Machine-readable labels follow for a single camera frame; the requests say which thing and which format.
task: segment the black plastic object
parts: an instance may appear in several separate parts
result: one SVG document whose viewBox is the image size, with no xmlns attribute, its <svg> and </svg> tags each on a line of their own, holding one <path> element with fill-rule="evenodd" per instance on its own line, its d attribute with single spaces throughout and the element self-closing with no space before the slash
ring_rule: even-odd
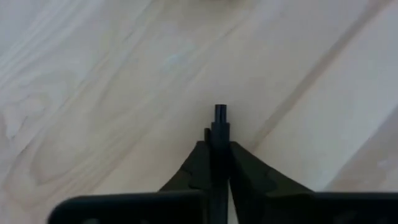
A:
<svg viewBox="0 0 398 224">
<path fill-rule="evenodd" d="M 159 192 L 73 198 L 49 224 L 227 224 L 228 181 L 240 224 L 398 223 L 398 194 L 312 192 L 230 142 L 226 105 L 216 105 L 205 140 Z"/>
</svg>

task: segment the light wood surface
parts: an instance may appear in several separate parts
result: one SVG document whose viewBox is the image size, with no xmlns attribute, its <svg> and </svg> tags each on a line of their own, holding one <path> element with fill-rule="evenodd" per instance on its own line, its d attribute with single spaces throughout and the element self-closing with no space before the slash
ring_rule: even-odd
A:
<svg viewBox="0 0 398 224">
<path fill-rule="evenodd" d="M 216 103 L 314 190 L 397 190 L 397 21 L 393 0 L 0 1 L 0 223 L 157 190 Z"/>
</svg>

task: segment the wooden floor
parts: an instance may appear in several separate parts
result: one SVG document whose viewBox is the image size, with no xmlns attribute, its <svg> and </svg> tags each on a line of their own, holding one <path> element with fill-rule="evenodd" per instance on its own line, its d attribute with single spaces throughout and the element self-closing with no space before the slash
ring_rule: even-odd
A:
<svg viewBox="0 0 398 224">
<path fill-rule="evenodd" d="M 0 223 L 157 190 L 216 103 L 313 190 L 398 190 L 397 21 L 393 0 L 1 0 Z"/>
</svg>

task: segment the wood grain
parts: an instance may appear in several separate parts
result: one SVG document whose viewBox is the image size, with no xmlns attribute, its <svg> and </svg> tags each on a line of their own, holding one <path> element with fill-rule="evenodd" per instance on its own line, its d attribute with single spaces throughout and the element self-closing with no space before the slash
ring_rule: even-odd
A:
<svg viewBox="0 0 398 224">
<path fill-rule="evenodd" d="M 398 104 L 395 15 L 388 0 L 0 1 L 0 223 L 157 190 L 215 103 L 234 140 L 324 188 Z"/>
</svg>

